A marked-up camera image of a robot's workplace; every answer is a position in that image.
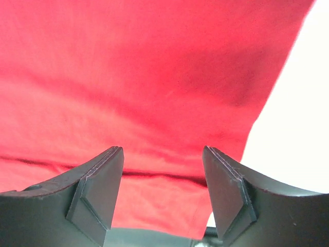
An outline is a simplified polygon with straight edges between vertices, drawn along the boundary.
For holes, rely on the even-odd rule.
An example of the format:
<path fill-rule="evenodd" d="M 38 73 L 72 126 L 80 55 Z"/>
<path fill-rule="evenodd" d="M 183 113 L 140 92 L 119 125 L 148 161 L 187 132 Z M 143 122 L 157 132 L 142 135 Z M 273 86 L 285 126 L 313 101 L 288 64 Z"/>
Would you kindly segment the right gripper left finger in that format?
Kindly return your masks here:
<path fill-rule="evenodd" d="M 1 246 L 104 246 L 123 163 L 123 149 L 111 147 L 52 179 L 2 192 Z"/>

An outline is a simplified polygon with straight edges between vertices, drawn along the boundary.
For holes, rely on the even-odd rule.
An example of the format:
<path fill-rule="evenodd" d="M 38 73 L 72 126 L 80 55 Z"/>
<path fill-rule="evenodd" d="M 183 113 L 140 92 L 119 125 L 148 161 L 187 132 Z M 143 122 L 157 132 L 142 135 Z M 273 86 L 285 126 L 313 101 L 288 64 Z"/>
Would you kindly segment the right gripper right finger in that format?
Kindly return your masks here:
<path fill-rule="evenodd" d="M 224 246 L 328 246 L 328 194 L 274 180 L 213 147 L 203 149 L 203 165 Z"/>

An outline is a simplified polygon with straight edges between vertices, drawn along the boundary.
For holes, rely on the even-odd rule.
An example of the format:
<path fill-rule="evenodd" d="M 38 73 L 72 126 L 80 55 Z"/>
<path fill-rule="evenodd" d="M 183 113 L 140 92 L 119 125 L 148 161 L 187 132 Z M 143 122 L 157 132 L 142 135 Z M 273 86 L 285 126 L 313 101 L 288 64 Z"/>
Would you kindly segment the red t-shirt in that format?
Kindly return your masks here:
<path fill-rule="evenodd" d="M 198 239 L 312 1 L 1 1 L 1 191 L 124 150 L 114 227 Z"/>

